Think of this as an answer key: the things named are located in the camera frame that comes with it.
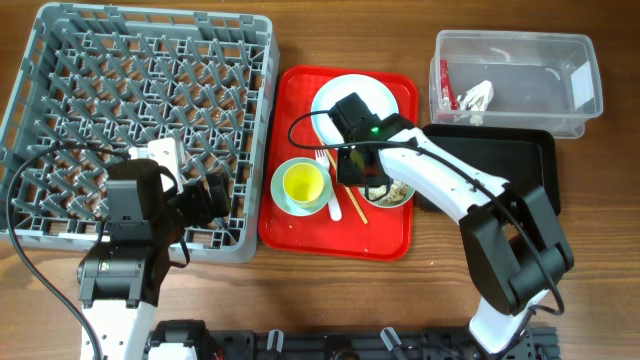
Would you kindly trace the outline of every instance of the gray dish rack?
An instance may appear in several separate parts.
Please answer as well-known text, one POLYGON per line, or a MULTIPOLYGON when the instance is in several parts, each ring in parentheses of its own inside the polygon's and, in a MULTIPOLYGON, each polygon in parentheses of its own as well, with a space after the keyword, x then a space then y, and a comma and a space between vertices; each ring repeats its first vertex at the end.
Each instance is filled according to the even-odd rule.
MULTIPOLYGON (((246 262, 257 244, 279 52, 264 16, 51 3, 36 17, 0 128, 0 235, 17 168, 58 140, 126 150, 183 141, 186 182, 229 175, 231 213, 185 232, 197 261, 246 262)), ((87 250, 108 215, 115 157, 60 151, 13 195, 24 246, 87 250)), ((179 259, 179 246, 171 248, 179 259)))

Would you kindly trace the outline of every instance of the wooden table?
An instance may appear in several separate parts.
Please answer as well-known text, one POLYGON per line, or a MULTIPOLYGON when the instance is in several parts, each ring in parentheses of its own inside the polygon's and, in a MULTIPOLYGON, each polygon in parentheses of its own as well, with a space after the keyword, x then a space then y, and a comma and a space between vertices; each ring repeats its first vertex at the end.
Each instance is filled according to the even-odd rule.
MULTIPOLYGON (((0 102, 9 98, 42 0, 0 5, 0 102)), ((579 140, 557 142, 560 220, 576 266, 559 288, 564 359, 640 357, 640 2, 632 1, 131 1, 131 5, 264 14, 273 20, 280 72, 298 64, 402 73, 429 122, 428 64, 442 29, 586 34, 593 40, 605 112, 579 140)), ((479 295, 456 225, 417 211, 409 253, 375 263, 274 251, 249 264, 192 264, 165 280, 158 319, 204 319, 210 329, 267 331, 417 329, 464 325, 479 295)), ((39 269, 76 298, 82 254, 29 251, 39 269)), ((74 359, 80 325, 0 245, 0 358, 74 359)))

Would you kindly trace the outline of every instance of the yellow cup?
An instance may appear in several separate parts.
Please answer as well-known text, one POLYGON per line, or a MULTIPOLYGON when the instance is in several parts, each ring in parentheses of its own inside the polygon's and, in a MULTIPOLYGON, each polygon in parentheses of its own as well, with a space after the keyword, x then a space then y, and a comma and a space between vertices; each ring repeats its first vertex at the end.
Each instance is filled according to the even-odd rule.
POLYGON ((324 188, 322 173, 309 163, 291 166, 284 174, 284 192, 301 208, 315 205, 324 188))

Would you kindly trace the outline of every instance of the wooden chopstick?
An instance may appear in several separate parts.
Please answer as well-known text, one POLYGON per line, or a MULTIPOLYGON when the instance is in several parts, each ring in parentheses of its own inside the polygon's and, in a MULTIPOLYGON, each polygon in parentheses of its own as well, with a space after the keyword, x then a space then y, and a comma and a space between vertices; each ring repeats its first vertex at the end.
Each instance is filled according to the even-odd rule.
MULTIPOLYGON (((324 152, 329 157, 329 161, 331 162, 331 165, 333 166, 333 169, 337 173, 338 172, 338 166, 336 165, 336 161, 333 159, 333 156, 331 155, 331 152, 329 150, 326 150, 326 149, 324 150, 324 152)), ((360 204, 358 204, 358 201, 356 200, 356 197, 353 196, 353 193, 351 192, 351 189, 349 189, 346 186, 344 187, 344 189, 347 190, 347 194, 349 194, 349 198, 351 199, 351 202, 353 203, 353 206, 356 208, 356 211, 360 215, 360 219, 362 219, 362 222, 365 225, 367 225, 369 223, 369 220, 367 220, 367 217, 364 215, 364 212, 362 212, 362 208, 360 208, 360 204)))

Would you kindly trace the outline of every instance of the red tray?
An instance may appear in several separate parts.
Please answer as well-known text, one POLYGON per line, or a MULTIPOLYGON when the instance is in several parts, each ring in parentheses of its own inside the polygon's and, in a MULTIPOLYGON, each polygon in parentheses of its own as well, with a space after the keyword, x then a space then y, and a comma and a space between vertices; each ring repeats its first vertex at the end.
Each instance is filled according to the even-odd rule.
MULTIPOLYGON (((393 93, 400 114, 417 123, 418 89, 407 77, 397 74, 296 66, 282 75, 271 129, 268 163, 265 169, 258 221, 258 234, 267 245, 282 250, 368 260, 393 261, 402 257, 411 245, 413 199, 394 209, 380 209, 369 204, 357 188, 352 192, 369 220, 365 225, 342 185, 333 187, 342 209, 342 220, 331 221, 327 207, 307 217, 295 217, 280 210, 271 197, 271 178, 278 166, 294 157, 315 158, 311 150, 293 147, 288 139, 289 126, 295 118, 311 110, 311 102, 329 80, 346 74, 371 76, 393 93)), ((299 143, 319 145, 311 119, 296 126, 294 139, 299 143)))

